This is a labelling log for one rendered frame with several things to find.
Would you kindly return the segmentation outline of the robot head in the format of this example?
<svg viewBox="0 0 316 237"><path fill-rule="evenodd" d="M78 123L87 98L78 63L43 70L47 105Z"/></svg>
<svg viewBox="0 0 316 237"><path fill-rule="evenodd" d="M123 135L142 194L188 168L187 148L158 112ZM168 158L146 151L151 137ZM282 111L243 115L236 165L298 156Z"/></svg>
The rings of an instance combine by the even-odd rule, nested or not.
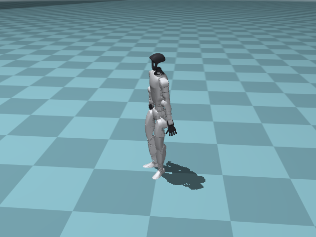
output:
<svg viewBox="0 0 316 237"><path fill-rule="evenodd" d="M151 55L149 58L152 61L152 69L155 71L154 75L159 75L159 74L157 74L157 72L160 72L160 74L164 75L164 72L162 71L161 67L157 67L157 65L160 62L164 62L165 57L160 53L155 53L155 54ZM155 66L154 66L154 63L155 63Z"/></svg>

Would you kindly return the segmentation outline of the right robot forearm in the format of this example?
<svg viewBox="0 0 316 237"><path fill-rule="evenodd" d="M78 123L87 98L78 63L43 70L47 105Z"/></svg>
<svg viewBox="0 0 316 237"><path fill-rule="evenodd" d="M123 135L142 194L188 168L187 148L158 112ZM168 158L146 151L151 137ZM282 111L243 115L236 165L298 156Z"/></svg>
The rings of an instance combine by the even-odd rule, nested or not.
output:
<svg viewBox="0 0 316 237"><path fill-rule="evenodd" d="M149 93L149 92L148 92ZM152 101L152 97L151 94L149 93L149 105L152 104L152 106L154 106L154 102Z"/></svg>

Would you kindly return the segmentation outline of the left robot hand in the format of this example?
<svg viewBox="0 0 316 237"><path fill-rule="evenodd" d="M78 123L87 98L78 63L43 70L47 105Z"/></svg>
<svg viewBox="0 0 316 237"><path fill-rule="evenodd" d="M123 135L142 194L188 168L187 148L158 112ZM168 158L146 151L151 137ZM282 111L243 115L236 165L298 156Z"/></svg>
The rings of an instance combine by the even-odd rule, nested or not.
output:
<svg viewBox="0 0 316 237"><path fill-rule="evenodd" d="M172 120L173 121L173 120ZM171 136L175 135L175 133L177 134L176 132L176 128L174 127L174 123L172 125L168 125L168 121L167 121L167 126L168 126L168 130L166 132L166 134L169 132L169 136L170 136L170 133L171 133ZM175 133L174 133L175 132ZM173 134L172 134L173 133Z"/></svg>

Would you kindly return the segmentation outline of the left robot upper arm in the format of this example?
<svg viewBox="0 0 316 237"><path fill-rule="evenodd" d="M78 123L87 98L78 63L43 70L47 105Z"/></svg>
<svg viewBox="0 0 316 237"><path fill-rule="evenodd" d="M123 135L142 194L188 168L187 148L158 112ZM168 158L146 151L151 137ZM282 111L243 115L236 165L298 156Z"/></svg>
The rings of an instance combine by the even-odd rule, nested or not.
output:
<svg viewBox="0 0 316 237"><path fill-rule="evenodd" d="M169 96L169 81L166 78L159 79L159 86L162 91L162 96L164 100L161 102L161 106L164 107L164 103L168 101L170 103L170 96Z"/></svg>

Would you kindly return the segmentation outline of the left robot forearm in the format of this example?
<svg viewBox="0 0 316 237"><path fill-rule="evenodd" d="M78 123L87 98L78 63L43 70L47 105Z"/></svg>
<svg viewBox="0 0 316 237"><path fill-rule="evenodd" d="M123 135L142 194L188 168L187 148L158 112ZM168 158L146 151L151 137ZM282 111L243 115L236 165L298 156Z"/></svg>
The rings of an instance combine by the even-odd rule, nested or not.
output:
<svg viewBox="0 0 316 237"><path fill-rule="evenodd" d="M164 103L164 111L165 111L165 115L166 115L166 119L168 121L168 125L172 125L173 121L172 121L172 113L171 113L171 105L168 101L166 101Z"/></svg>

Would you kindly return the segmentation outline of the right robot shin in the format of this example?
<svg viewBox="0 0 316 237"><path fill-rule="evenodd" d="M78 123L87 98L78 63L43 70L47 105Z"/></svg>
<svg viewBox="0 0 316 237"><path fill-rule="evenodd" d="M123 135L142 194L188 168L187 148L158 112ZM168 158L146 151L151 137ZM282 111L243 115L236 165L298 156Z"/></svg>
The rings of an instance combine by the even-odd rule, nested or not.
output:
<svg viewBox="0 0 316 237"><path fill-rule="evenodd" d="M151 155L151 158L153 160L153 164L156 164L157 163L157 157L156 157L156 146L155 145L151 145L150 142L148 141L148 147L149 147L149 152L150 152L150 155Z"/></svg>

